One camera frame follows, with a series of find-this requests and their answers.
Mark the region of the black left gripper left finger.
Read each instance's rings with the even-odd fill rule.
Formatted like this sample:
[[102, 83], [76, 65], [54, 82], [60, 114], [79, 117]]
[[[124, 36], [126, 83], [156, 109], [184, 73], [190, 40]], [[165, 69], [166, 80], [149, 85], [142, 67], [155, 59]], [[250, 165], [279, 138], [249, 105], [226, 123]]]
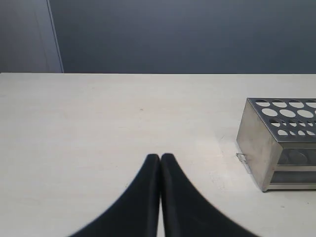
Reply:
[[155, 237], [160, 204], [160, 159], [149, 154], [125, 192], [73, 237]]

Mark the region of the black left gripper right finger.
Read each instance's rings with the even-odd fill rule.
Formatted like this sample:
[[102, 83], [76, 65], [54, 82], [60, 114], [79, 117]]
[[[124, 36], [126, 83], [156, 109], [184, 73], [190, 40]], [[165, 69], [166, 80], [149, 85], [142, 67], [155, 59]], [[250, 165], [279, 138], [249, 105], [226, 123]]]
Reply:
[[161, 201], [166, 237], [248, 237], [249, 231], [210, 204], [189, 181], [175, 156], [163, 154]]

